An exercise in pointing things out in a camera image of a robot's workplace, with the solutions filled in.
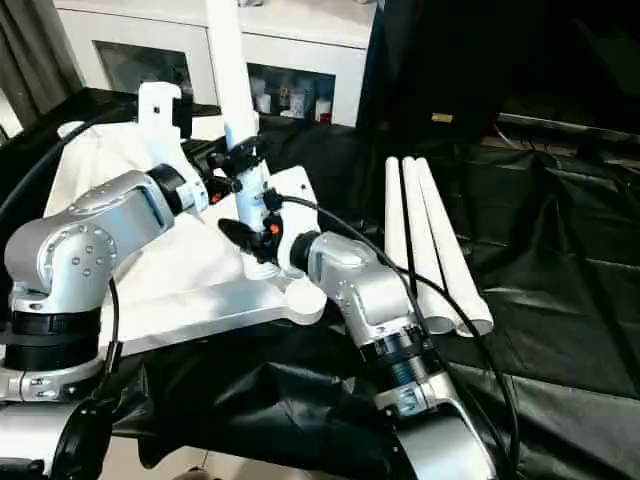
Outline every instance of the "shelf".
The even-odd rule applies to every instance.
[[[58,9],[206,27],[205,0],[54,0]],[[376,4],[353,0],[265,0],[240,9],[244,33],[367,49]]]

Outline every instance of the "white pole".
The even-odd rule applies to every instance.
[[[412,157],[405,157],[402,167],[416,273],[443,287],[436,247],[418,181],[416,161]],[[438,292],[423,283],[418,283],[418,303],[427,321],[426,328],[431,333],[443,334],[456,328],[456,320],[458,320],[456,313]]]
[[[258,134],[247,64],[242,52],[242,31],[236,0],[206,0],[209,48],[216,79],[218,103],[225,122],[227,148]],[[269,178],[265,162],[238,175],[242,190],[236,193],[238,219],[259,232],[264,230],[262,220],[265,206],[261,199],[264,183]],[[243,254],[247,278],[258,280],[277,273],[271,264],[259,264],[250,255]]]
[[[453,231],[438,187],[431,174],[427,160],[417,160],[418,178],[422,189],[424,205],[440,259],[442,275],[451,297],[460,305],[481,335],[493,330],[493,317],[486,302],[478,294],[476,284],[471,277],[469,267]],[[460,323],[456,328],[458,335],[471,336],[467,327]]]
[[[396,265],[407,268],[398,159],[387,158],[385,169],[384,251]]]
[[[242,30],[236,0],[207,0],[209,49],[218,103],[225,121],[227,147],[258,134],[249,73],[242,51]]]

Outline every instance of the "white clamp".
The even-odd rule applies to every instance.
[[[180,129],[173,125],[173,100],[182,98],[176,85],[146,82],[138,90],[138,125],[154,165],[174,168],[185,183],[177,189],[185,210],[198,214],[209,206],[207,189],[180,146]]]

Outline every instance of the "table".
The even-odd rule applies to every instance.
[[[82,91],[13,139],[0,150],[0,196],[57,126],[129,100]],[[640,478],[638,177],[544,152],[437,139],[393,147],[346,127],[262,123],[271,169],[305,166],[319,202],[378,242],[386,155],[427,156],[495,317],[487,341],[516,391],[523,478]],[[2,226],[3,244],[42,212],[52,175]],[[437,344],[507,430],[473,343]],[[147,465],[189,444],[353,478],[388,473],[389,436],[335,308],[314,327],[277,321],[129,357],[119,382],[115,433],[141,438]]]

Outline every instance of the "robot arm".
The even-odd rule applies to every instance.
[[[0,325],[1,478],[99,476],[111,418],[86,399],[103,371],[100,307],[116,268],[188,208],[177,194],[183,184],[167,165],[130,171],[11,237],[11,317]]]
[[[340,308],[377,389],[376,406],[402,445],[398,461],[408,460],[420,479],[495,478],[491,457],[399,276],[364,244],[331,232],[298,236],[290,258]]]

